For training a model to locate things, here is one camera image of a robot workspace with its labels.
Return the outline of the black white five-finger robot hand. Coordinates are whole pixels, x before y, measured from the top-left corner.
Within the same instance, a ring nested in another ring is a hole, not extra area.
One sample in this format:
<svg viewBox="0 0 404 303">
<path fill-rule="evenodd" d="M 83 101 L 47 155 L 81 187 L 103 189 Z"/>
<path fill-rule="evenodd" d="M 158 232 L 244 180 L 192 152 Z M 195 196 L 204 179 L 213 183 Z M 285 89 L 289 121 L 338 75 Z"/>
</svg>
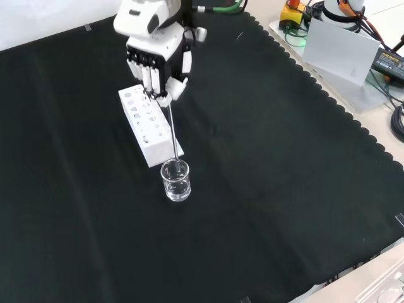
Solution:
<svg viewBox="0 0 404 303">
<path fill-rule="evenodd" d="M 192 48 L 205 42 L 191 1 L 123 1 L 114 30 L 128 38 L 127 62 L 146 94 L 166 108 L 184 92 Z"/>
</svg>

